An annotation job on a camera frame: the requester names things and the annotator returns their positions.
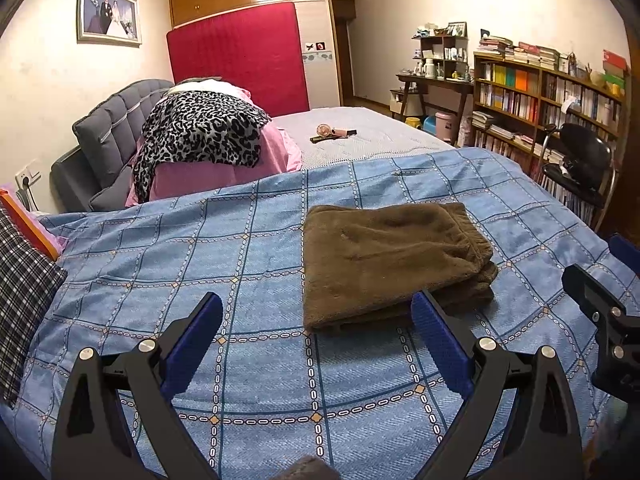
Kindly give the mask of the small desktop shelf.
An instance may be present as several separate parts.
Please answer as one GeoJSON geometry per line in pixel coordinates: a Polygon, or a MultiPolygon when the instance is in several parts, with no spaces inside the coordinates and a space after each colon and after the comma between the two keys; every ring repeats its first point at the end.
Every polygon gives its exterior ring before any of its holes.
{"type": "Polygon", "coordinates": [[[412,36],[419,43],[414,50],[413,73],[431,79],[469,81],[469,38],[465,22],[450,22],[439,28],[427,23],[412,36]]]}

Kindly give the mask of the grey upholstered headboard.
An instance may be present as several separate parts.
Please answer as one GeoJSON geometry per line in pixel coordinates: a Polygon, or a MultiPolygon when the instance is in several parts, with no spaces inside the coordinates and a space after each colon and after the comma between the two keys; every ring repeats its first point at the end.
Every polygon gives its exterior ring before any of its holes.
{"type": "Polygon", "coordinates": [[[173,85],[165,79],[136,81],[73,123],[76,148],[51,166],[51,181],[63,210],[97,212],[126,207],[142,127],[173,85]]]}

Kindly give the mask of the wooden desk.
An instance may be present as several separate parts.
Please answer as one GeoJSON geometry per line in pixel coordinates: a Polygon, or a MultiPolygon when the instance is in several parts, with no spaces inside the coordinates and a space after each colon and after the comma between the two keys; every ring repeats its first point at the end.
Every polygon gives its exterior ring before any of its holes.
{"type": "Polygon", "coordinates": [[[396,78],[401,86],[400,109],[398,112],[393,112],[393,115],[400,116],[402,118],[408,117],[408,99],[410,94],[413,93],[418,96],[422,116],[426,116],[426,109],[429,107],[443,113],[451,114],[458,122],[460,122],[464,114],[466,101],[473,90],[473,85],[469,81],[464,80],[427,78],[405,73],[397,74],[396,78]],[[449,108],[433,102],[431,100],[433,91],[454,92],[458,96],[457,107],[449,108]]]}

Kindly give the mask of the brown fleece pants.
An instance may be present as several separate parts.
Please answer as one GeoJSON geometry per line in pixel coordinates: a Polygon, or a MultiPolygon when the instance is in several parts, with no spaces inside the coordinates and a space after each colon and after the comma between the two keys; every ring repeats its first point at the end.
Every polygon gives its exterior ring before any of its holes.
{"type": "Polygon", "coordinates": [[[494,298],[493,255],[462,203],[314,206],[304,224],[304,326],[404,318],[420,290],[447,314],[467,314],[494,298]]]}

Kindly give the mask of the blue patterned bedspread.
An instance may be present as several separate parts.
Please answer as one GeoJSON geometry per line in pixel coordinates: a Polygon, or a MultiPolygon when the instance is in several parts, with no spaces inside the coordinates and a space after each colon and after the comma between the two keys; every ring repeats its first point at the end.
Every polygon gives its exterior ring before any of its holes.
{"type": "Polygon", "coordinates": [[[224,479],[267,479],[299,457],[345,479],[409,479],[460,408],[413,330],[314,335],[303,328],[303,223],[319,205],[462,203],[490,241],[494,301],[468,318],[503,348],[555,348],[589,439],[611,398],[593,388],[593,325],[564,295],[579,264],[630,313],[639,281],[582,220],[509,159],[481,148],[343,162],[120,211],[58,214],[67,273],[29,350],[21,393],[2,422],[50,470],[58,407],[77,353],[134,348],[206,292],[221,330],[176,411],[224,479]]]}

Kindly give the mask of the leopard print cloth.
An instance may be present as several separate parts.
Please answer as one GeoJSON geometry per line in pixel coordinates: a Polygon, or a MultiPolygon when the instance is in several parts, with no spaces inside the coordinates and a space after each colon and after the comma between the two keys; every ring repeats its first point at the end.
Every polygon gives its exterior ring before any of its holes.
{"type": "Polygon", "coordinates": [[[158,101],[142,128],[142,147],[132,168],[140,203],[150,200],[155,170],[165,162],[213,162],[255,167],[260,134],[271,122],[261,108],[215,91],[188,90],[158,101]]]}

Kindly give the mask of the white mattress sheet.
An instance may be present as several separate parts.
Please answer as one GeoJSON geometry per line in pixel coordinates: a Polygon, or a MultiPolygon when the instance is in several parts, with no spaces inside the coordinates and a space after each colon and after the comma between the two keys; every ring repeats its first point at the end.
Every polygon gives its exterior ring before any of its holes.
{"type": "Polygon", "coordinates": [[[412,128],[404,122],[364,107],[321,107],[309,112],[273,118],[302,151],[303,168],[314,169],[349,160],[431,154],[452,150],[436,136],[412,128]],[[338,130],[355,130],[346,139],[313,144],[317,127],[328,125],[338,130]]]}

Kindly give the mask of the black chair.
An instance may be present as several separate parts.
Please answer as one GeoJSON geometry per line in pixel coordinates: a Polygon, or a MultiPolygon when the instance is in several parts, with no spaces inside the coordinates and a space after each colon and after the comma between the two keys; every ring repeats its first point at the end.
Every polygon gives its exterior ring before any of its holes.
{"type": "Polygon", "coordinates": [[[617,183],[612,148],[595,133],[576,124],[548,124],[542,131],[538,183],[598,232],[617,183]]]}

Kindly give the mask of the hair dryer on bed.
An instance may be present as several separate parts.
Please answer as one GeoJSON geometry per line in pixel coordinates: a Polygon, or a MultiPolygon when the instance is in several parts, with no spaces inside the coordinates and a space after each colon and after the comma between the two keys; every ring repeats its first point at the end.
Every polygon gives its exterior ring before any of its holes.
{"type": "Polygon", "coordinates": [[[328,124],[320,124],[316,129],[316,135],[312,136],[309,141],[312,144],[317,144],[327,140],[338,140],[338,139],[346,139],[350,136],[356,136],[357,131],[355,129],[352,130],[344,130],[344,129],[335,129],[329,126],[328,124]]]}

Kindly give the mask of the wall power outlet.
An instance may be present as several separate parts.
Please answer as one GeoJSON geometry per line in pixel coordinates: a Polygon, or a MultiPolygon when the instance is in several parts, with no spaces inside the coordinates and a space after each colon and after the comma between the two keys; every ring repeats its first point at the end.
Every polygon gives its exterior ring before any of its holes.
{"type": "Polygon", "coordinates": [[[18,188],[26,190],[31,188],[42,177],[41,164],[38,159],[34,159],[24,166],[21,170],[18,170],[15,174],[15,182],[18,188]]]}

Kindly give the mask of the framed wedding photo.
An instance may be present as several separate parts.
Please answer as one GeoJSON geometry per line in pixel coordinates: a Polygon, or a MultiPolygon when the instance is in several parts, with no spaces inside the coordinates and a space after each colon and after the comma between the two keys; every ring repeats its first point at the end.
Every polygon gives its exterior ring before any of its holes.
{"type": "Polygon", "coordinates": [[[80,44],[142,45],[138,0],[77,0],[76,37],[80,44]]]}

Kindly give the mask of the orange box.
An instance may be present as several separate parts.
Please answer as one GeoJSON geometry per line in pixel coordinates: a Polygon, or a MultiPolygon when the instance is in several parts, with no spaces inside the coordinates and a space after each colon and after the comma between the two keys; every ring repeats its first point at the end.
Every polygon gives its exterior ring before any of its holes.
{"type": "Polygon", "coordinates": [[[1,214],[38,252],[52,261],[61,257],[66,239],[50,233],[8,188],[1,188],[1,214]]]}

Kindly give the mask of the red padded wall panel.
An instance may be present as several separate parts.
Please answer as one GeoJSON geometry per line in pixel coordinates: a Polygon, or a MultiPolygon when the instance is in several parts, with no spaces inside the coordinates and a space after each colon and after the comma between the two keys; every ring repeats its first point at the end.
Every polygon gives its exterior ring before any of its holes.
{"type": "Polygon", "coordinates": [[[167,34],[175,82],[218,76],[250,92],[272,117],[310,110],[292,2],[204,18],[167,34]]]}

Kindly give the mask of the pink waste bin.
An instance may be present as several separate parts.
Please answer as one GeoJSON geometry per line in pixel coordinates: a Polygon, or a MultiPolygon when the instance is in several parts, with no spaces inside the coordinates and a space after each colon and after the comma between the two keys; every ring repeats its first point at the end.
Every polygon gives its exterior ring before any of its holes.
{"type": "Polygon", "coordinates": [[[437,112],[435,117],[436,136],[446,143],[454,143],[454,138],[456,137],[454,126],[456,125],[457,116],[447,112],[437,112]]]}

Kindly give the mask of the plaid cloth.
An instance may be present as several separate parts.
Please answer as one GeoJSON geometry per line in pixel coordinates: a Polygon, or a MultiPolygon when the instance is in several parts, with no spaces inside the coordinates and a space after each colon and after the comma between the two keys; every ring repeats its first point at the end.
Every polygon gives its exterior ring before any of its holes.
{"type": "Polygon", "coordinates": [[[1,211],[1,402],[15,405],[32,338],[67,273],[1,211]]]}

